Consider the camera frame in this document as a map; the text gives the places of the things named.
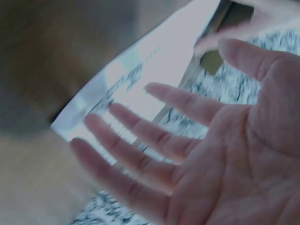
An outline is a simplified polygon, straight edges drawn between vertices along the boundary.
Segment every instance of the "patterned fabric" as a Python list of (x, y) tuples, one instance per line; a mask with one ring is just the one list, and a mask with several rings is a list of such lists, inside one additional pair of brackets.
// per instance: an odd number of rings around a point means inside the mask
[[(300, 27), (280, 29), (261, 34), (250, 43), (270, 50), (300, 53)], [(230, 104), (255, 104), (259, 83), (246, 74), (224, 64), (212, 77), (202, 72), (189, 87), (191, 92)], [(207, 128), (172, 109), (160, 122), (165, 129), (194, 138), (203, 138)], [(147, 146), (141, 146), (147, 152)], [(101, 191), (80, 213), (73, 225), (150, 225), (140, 216), (120, 205), (105, 191)]]

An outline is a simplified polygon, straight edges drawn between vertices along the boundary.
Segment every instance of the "open hand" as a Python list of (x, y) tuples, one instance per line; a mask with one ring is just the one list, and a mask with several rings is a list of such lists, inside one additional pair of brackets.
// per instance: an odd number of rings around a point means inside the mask
[(114, 104), (136, 136), (179, 162), (158, 162), (120, 139), (96, 115), (86, 125), (138, 180), (85, 141), (81, 163), (121, 203), (159, 225), (293, 225), (300, 221), (300, 58), (222, 39), (224, 60), (261, 82), (257, 105), (225, 105), (170, 86), (146, 90), (209, 127), (203, 140), (175, 136)]
[(300, 18), (300, 2), (297, 0), (233, 0), (234, 2), (254, 7), (250, 21), (237, 26), (224, 28), (216, 34), (201, 39), (195, 45), (195, 55), (200, 56), (216, 50), (221, 38), (245, 40), (260, 31), (277, 27)]

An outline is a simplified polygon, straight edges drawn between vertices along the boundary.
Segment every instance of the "brown surface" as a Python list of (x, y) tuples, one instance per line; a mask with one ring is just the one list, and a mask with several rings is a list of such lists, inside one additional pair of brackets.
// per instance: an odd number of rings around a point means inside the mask
[(45, 116), (187, 2), (0, 0), (0, 224), (68, 225), (96, 195)]
[(0, 72), (47, 118), (190, 0), (1, 0)]

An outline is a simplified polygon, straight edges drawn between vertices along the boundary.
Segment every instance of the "sheet of paper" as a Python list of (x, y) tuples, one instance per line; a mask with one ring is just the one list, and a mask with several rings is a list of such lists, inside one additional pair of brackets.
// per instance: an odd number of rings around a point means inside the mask
[(205, 31), (220, 0), (194, 0), (133, 44), (91, 79), (69, 102), (52, 124), (67, 142), (87, 140), (111, 164), (115, 160), (99, 145), (83, 124), (89, 113), (97, 113), (129, 143), (136, 137), (108, 112), (119, 102), (147, 120), (153, 120), (164, 104), (147, 95), (150, 82), (178, 86), (193, 56), (193, 46)]

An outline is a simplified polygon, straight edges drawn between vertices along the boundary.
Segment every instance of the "pinky finger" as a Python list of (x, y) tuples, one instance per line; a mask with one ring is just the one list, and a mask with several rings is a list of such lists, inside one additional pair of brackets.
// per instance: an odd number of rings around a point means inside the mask
[(156, 224), (164, 224), (170, 197), (143, 186), (110, 166), (88, 143), (71, 142), (80, 163), (118, 201)]

